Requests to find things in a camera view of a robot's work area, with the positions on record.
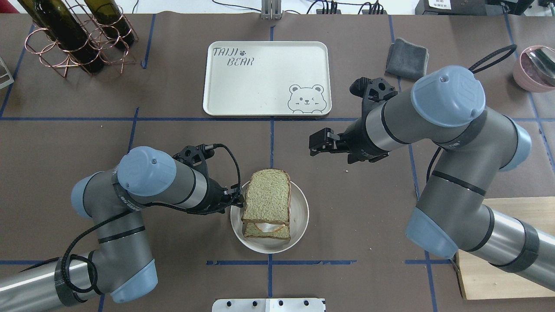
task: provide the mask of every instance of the wine bottle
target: wine bottle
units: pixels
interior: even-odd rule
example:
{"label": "wine bottle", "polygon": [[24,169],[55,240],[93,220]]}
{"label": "wine bottle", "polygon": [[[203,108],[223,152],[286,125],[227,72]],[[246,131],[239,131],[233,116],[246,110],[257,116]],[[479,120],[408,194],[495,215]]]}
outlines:
{"label": "wine bottle", "polygon": [[[33,0],[17,0],[17,2],[19,2],[19,4],[21,4],[21,6],[25,9],[25,11],[27,11],[27,13],[29,13],[29,16],[31,16],[31,18],[33,19],[34,23],[41,28],[46,28],[46,26],[44,26],[44,24],[41,22],[41,20],[38,18],[37,13],[34,10],[34,3]],[[52,41],[56,41],[56,38],[54,38],[54,36],[52,35],[52,33],[50,31],[44,31],[46,33],[46,35],[48,36],[48,38],[50,38],[50,40]]]}
{"label": "wine bottle", "polygon": [[98,50],[81,25],[73,18],[62,0],[33,0],[38,18],[58,40],[59,46],[69,52],[74,61],[89,73],[104,67]]}
{"label": "wine bottle", "polygon": [[[109,37],[108,39],[117,39],[119,32],[120,40],[131,47],[135,42],[135,35],[127,21],[122,17],[122,13],[114,0],[85,0],[85,3],[100,24],[111,26],[103,27],[104,33]],[[121,50],[126,49],[125,44],[121,41],[116,43],[115,46]]]}

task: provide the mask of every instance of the brown tabletop surface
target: brown tabletop surface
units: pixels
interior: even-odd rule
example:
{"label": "brown tabletop surface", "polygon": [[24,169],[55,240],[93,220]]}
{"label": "brown tabletop surface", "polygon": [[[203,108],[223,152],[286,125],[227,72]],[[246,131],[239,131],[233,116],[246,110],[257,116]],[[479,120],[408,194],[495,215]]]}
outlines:
{"label": "brown tabletop surface", "polygon": [[[141,64],[123,75],[73,69],[63,79],[23,49],[26,14],[0,14],[0,56],[15,83],[0,90],[0,278],[60,256],[92,226],[70,203],[73,185],[118,164],[129,148],[169,154],[186,145],[224,143],[243,179],[263,168],[287,171],[304,192],[310,221],[293,248],[256,253],[235,237],[229,211],[197,216],[152,207],[143,213],[158,285],[125,304],[98,297],[67,311],[210,311],[218,298],[326,299],[328,311],[553,311],[554,298],[463,300],[448,260],[404,234],[435,151],[424,140],[377,163],[348,165],[346,155],[309,156],[310,134],[342,132],[360,116],[349,93],[362,76],[396,88],[412,80],[385,73],[394,38],[424,46],[428,72],[469,67],[511,43],[555,47],[550,17],[297,16],[263,21],[245,14],[134,14]],[[329,53],[333,109],[326,118],[214,118],[202,109],[206,54],[215,41],[320,41]],[[554,196],[555,92],[529,93],[512,78],[516,56],[476,74],[487,105],[532,138],[517,169],[499,173],[486,197]],[[208,160],[222,186],[236,183],[225,152]],[[94,235],[74,249],[96,249]]]}

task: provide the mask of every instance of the pink bowl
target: pink bowl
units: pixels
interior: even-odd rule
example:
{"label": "pink bowl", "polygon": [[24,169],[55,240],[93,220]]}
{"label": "pink bowl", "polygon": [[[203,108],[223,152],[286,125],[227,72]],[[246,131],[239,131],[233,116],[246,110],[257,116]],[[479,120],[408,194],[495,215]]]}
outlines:
{"label": "pink bowl", "polygon": [[542,47],[543,46],[531,46],[524,49],[524,51],[522,51],[522,53],[518,56],[518,60],[514,63],[514,81],[516,81],[516,83],[524,90],[530,92],[547,92],[555,90],[555,87],[542,82],[538,74],[535,73],[532,61],[526,55],[526,52],[537,50]]}

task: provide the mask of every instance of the blue joint cap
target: blue joint cap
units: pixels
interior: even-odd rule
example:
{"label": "blue joint cap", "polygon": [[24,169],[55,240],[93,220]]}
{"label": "blue joint cap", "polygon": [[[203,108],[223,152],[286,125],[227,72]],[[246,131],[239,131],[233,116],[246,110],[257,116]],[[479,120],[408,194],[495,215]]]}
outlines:
{"label": "blue joint cap", "polygon": [[158,276],[156,275],[154,259],[152,259],[141,271],[138,271],[123,285],[111,292],[110,295],[115,303],[124,303],[146,295],[157,284]]}
{"label": "blue joint cap", "polygon": [[170,155],[146,146],[130,150],[118,165],[119,184],[131,194],[144,197],[165,191],[176,173],[177,167]]}
{"label": "blue joint cap", "polygon": [[501,172],[509,171],[516,168],[522,162],[528,158],[530,155],[530,151],[532,151],[532,139],[530,135],[524,128],[519,126],[513,119],[507,117],[514,126],[514,129],[517,133],[517,149],[513,155],[513,158],[502,168],[499,169]]}
{"label": "blue joint cap", "polygon": [[486,107],[486,94],[474,74],[450,65],[420,78],[411,90],[416,112],[425,120],[446,128],[473,121]]}
{"label": "blue joint cap", "polygon": [[80,216],[87,218],[87,219],[91,219],[92,216],[90,216],[87,211],[85,210],[85,205],[83,203],[83,196],[85,195],[85,188],[87,188],[87,184],[89,184],[89,181],[97,174],[99,174],[102,171],[99,171],[95,174],[92,174],[86,178],[84,178],[83,180],[77,182],[74,186],[73,189],[71,191],[71,206],[73,206],[73,209],[75,209],[75,211],[77,211],[77,214],[79,214]]}
{"label": "blue joint cap", "polygon": [[453,258],[458,250],[449,235],[417,207],[412,212],[405,234],[418,246],[445,259]]}

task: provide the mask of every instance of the bear drawing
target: bear drawing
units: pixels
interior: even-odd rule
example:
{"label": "bear drawing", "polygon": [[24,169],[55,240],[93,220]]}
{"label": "bear drawing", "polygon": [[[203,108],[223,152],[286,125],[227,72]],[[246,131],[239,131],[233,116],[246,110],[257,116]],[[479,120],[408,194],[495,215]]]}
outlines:
{"label": "bear drawing", "polygon": [[322,113],[327,103],[324,100],[324,88],[315,84],[312,88],[301,88],[297,84],[289,87],[291,97],[287,106],[294,114],[314,114]]}

